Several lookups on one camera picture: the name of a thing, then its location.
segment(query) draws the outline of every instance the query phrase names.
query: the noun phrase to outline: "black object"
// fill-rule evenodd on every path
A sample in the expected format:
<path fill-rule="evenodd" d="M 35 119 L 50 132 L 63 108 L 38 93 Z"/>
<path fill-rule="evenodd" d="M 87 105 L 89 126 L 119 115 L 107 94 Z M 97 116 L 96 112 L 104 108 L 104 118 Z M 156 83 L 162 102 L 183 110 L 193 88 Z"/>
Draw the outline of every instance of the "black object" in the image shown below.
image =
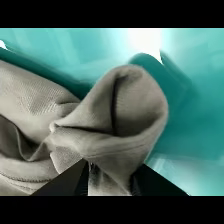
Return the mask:
<path fill-rule="evenodd" d="M 82 159 L 32 196 L 87 196 L 88 177 L 89 165 Z M 131 192 L 133 196 L 188 196 L 146 165 L 132 175 Z"/>

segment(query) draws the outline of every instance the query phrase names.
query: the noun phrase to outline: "teal surface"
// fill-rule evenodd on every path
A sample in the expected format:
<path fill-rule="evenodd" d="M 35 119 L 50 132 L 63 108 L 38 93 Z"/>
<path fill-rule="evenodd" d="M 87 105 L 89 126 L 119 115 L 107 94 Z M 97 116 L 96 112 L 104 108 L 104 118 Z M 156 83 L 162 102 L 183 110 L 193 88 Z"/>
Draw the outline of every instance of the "teal surface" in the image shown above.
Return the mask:
<path fill-rule="evenodd" d="M 0 50 L 0 58 L 48 76 L 80 98 L 114 66 L 145 67 L 170 107 L 167 127 L 146 164 L 190 195 L 224 195 L 224 29 L 154 32 L 0 29 L 0 40 L 15 52 Z M 158 59 L 158 37 L 163 66 L 138 54 Z"/>

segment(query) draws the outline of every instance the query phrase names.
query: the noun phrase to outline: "gray cloth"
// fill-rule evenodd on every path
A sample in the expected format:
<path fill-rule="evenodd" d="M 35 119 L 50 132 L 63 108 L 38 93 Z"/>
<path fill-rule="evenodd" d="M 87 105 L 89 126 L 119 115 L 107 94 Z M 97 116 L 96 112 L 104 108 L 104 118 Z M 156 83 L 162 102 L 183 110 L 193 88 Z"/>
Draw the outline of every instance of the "gray cloth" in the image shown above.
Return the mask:
<path fill-rule="evenodd" d="M 84 158 L 95 164 L 88 195 L 131 195 L 130 176 L 167 114 L 160 87 L 138 66 L 112 69 L 80 102 L 58 84 L 0 61 L 0 180 L 10 186 L 7 195 L 10 189 L 29 195 Z"/>

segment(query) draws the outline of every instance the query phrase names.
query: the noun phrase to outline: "teal fabric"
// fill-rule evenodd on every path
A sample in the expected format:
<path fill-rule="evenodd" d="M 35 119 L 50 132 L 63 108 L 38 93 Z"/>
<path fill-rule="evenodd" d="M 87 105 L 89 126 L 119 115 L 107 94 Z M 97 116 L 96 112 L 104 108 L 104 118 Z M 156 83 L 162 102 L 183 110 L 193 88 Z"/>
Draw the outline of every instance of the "teal fabric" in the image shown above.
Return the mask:
<path fill-rule="evenodd" d="M 80 98 L 112 67 L 146 68 L 170 106 L 169 123 L 146 164 L 191 195 L 224 195 L 224 29 L 166 28 L 161 38 L 162 67 L 137 54 L 127 29 L 0 29 L 0 40 L 30 60 L 19 65 Z M 13 60 L 3 52 L 1 59 Z"/>

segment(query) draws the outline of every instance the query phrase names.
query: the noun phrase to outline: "folded fabric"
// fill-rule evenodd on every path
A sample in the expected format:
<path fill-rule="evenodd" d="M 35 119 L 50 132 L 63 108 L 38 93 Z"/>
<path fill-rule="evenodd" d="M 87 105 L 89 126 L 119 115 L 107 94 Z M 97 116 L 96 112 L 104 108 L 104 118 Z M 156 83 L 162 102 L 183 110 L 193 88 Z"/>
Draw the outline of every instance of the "folded fabric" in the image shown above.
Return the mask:
<path fill-rule="evenodd" d="M 0 61 L 0 184 L 12 195 L 29 195 L 84 158 L 93 164 L 88 195 L 131 195 L 130 176 L 167 115 L 163 92 L 139 66 L 112 69 L 80 102 L 60 85 Z"/>

